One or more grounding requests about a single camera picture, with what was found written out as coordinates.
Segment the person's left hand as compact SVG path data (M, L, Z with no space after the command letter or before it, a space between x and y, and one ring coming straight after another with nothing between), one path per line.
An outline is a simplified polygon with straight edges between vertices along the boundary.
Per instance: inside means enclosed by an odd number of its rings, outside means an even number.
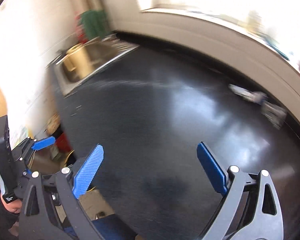
M3 199L2 194L0 194L0 199L1 202L4 206L4 208L10 212L10 213L15 213L15 214L19 214L21 212L21 208L22 208L22 201L20 199L16 199L10 203L6 203L5 200Z

